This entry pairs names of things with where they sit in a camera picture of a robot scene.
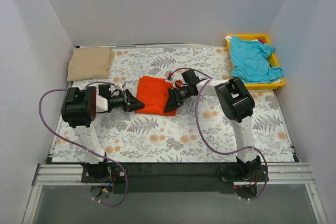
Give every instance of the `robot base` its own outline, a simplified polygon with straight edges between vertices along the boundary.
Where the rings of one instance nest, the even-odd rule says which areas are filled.
[[[86,168],[86,165],[83,166],[83,172],[82,172],[82,183],[107,183],[110,182],[111,175],[115,176],[115,183],[125,183],[125,174],[124,172],[115,164],[113,163],[107,163],[104,166],[100,164],[96,164],[98,168],[101,169],[108,169],[109,170],[109,176],[104,181],[103,179],[98,179],[97,176],[89,175],[88,169]]]
[[[220,171],[223,182],[243,182],[252,178],[255,181],[256,176],[258,176],[258,182],[265,182],[266,180],[265,165],[261,165],[258,169],[253,170],[253,173],[251,174],[245,174],[239,163],[222,164],[220,166]]]

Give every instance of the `blue cloth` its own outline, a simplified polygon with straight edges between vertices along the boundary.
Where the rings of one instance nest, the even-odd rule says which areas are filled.
[[[271,83],[283,77],[279,67],[270,67],[268,58],[274,47],[259,41],[248,41],[232,36],[230,55],[233,63],[232,76],[240,77],[244,83]]]

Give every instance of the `white wall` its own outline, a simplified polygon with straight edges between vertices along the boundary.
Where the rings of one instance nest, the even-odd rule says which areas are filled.
[[[284,0],[50,0],[74,45],[223,44],[267,33]]]
[[[269,35],[286,86],[277,94],[295,150],[336,223],[336,0],[286,0]]]
[[[20,223],[51,134],[38,117],[47,90],[66,86],[73,45],[49,0],[0,0],[0,223]],[[56,125],[63,93],[46,99]]]

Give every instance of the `table surface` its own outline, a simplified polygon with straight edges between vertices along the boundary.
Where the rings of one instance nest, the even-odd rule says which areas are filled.
[[[128,48],[112,49],[115,59],[109,81],[127,82],[136,96],[139,78],[164,78],[180,67],[191,67],[214,79],[228,79],[231,72],[225,48]],[[175,75],[182,78],[181,71]],[[76,81],[73,87],[98,80]],[[283,118],[272,90],[250,91],[256,106],[252,119],[255,146],[268,162],[293,162],[293,155]],[[126,113],[114,109],[97,114],[93,122],[102,148],[108,157],[118,162],[235,162],[235,155],[222,156],[211,152],[202,142],[195,123],[195,101],[192,97],[177,110],[176,116]],[[203,133],[210,145],[221,151],[236,150],[230,121],[224,116],[217,97],[201,97],[198,113]],[[62,122],[59,133],[78,141],[74,131]],[[82,162],[85,152],[57,138],[54,141],[53,162]]]

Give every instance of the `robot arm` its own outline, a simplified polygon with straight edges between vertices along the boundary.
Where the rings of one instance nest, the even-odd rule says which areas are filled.
[[[175,110],[183,101],[199,90],[207,80],[200,80],[193,70],[182,73],[185,85],[169,89],[169,98],[164,112]],[[251,116],[255,106],[254,100],[243,82],[235,77],[229,80],[211,80],[203,89],[202,95],[216,96],[227,118],[230,119],[237,142],[237,148],[254,146],[251,128]],[[237,163],[243,170],[243,177],[253,177],[260,169],[261,161],[254,149],[237,153]]]
[[[87,87],[84,90],[79,88],[69,88],[65,96],[61,115],[65,122],[68,122],[79,137],[79,142],[104,156],[105,152],[101,148],[93,121],[96,114],[100,112],[111,112],[113,108],[122,107],[124,111],[131,112],[144,107],[144,104],[137,100],[128,89],[125,89],[125,82],[117,84],[115,91],[111,92],[111,85],[102,84],[96,87]],[[97,164],[103,158],[87,153],[86,163]]]

